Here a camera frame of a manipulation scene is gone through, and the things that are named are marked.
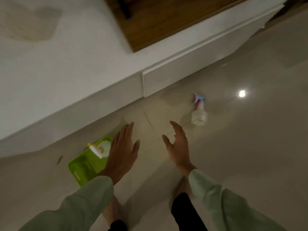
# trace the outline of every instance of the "green plastic tray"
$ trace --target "green plastic tray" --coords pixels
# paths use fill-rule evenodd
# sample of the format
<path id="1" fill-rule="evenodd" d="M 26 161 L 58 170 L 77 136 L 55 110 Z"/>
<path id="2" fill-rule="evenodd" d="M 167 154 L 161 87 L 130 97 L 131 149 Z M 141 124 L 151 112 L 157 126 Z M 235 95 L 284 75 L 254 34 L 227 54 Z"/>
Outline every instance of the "green plastic tray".
<path id="1" fill-rule="evenodd" d="M 100 142 L 106 140 L 112 141 L 112 137 L 103 137 L 94 145 L 97 147 Z M 68 168 L 79 186 L 83 186 L 95 178 L 106 167 L 107 159 L 108 157 L 99 159 L 90 148 L 87 148 L 83 153 L 68 163 Z"/>

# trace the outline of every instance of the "pant leg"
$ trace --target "pant leg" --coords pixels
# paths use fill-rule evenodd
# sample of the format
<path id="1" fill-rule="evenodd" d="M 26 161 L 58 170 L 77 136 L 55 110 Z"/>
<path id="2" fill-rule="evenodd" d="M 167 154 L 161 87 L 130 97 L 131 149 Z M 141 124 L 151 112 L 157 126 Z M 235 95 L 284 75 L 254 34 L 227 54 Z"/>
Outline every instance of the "pant leg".
<path id="1" fill-rule="evenodd" d="M 117 220 L 110 225 L 108 231 L 127 231 L 127 226 L 122 220 Z"/>
<path id="2" fill-rule="evenodd" d="M 203 221 L 186 193 L 179 194 L 173 201 L 171 213 L 180 231 L 207 231 Z"/>

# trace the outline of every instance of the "blurry beige object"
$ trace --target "blurry beige object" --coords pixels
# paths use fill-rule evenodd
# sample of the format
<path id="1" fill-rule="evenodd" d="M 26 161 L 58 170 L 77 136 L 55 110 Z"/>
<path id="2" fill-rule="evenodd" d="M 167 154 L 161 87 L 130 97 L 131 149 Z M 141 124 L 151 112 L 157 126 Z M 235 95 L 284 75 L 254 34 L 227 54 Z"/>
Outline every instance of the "blurry beige object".
<path id="1" fill-rule="evenodd" d="M 32 11 L 13 0 L 0 0 L 0 37 L 32 42 L 48 40 L 56 29 L 54 22 L 49 21 L 54 13 L 51 8 Z"/>

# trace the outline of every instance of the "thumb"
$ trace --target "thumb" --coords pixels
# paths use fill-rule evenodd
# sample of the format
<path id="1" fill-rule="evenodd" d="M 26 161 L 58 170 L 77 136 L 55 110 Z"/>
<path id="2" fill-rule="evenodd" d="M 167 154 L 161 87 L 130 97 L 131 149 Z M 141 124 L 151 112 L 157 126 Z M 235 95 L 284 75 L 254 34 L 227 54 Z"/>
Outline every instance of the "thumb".
<path id="1" fill-rule="evenodd" d="M 163 141 L 164 141 L 166 147 L 169 147 L 170 145 L 172 145 L 170 143 L 170 140 L 168 139 L 168 137 L 166 135 L 162 135 L 162 138 L 163 138 Z"/>
<path id="2" fill-rule="evenodd" d="M 132 150 L 133 155 L 138 155 L 139 147 L 140 147 L 140 140 L 137 140 L 133 146 Z"/>

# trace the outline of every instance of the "wooden board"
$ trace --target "wooden board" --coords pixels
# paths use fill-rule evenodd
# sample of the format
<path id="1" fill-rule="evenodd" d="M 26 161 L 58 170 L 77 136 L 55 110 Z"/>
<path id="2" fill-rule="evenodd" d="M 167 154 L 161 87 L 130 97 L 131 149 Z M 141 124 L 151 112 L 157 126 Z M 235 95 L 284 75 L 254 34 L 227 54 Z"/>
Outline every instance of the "wooden board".
<path id="1" fill-rule="evenodd" d="M 246 0 L 124 1 L 132 13 L 130 19 L 125 19 L 117 0 L 106 0 L 136 52 Z"/>

